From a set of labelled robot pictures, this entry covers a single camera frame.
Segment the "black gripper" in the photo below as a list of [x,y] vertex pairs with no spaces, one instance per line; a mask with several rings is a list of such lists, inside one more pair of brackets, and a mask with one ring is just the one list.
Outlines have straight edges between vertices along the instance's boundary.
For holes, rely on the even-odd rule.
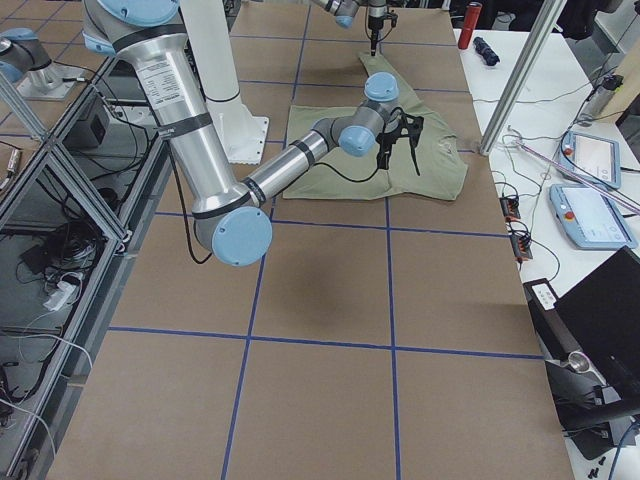
[[390,155],[393,150],[393,146],[396,144],[399,138],[402,137],[402,128],[396,127],[389,132],[382,132],[377,137],[377,143],[379,144],[379,151],[376,155],[377,168],[379,170],[388,170],[390,166]]
[[379,33],[385,21],[385,5],[369,4],[367,6],[367,31],[370,38],[370,54],[377,53]]

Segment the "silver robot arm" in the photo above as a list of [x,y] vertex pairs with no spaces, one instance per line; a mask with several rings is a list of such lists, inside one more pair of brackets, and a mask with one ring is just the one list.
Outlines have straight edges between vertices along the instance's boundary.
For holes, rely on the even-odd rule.
[[397,23],[397,15],[383,0],[312,0],[311,3],[331,14],[342,28],[350,28],[359,9],[365,8],[365,33],[370,41],[372,57],[377,55],[385,23],[389,21],[391,28],[394,28]]
[[239,180],[228,155],[256,144],[266,122],[242,104],[222,3],[86,1],[83,7],[87,47],[133,67],[194,196],[195,237],[223,263],[245,266],[267,252],[272,226],[260,208],[267,200],[332,149],[362,157],[397,124],[397,80],[375,73],[353,114],[317,121]]

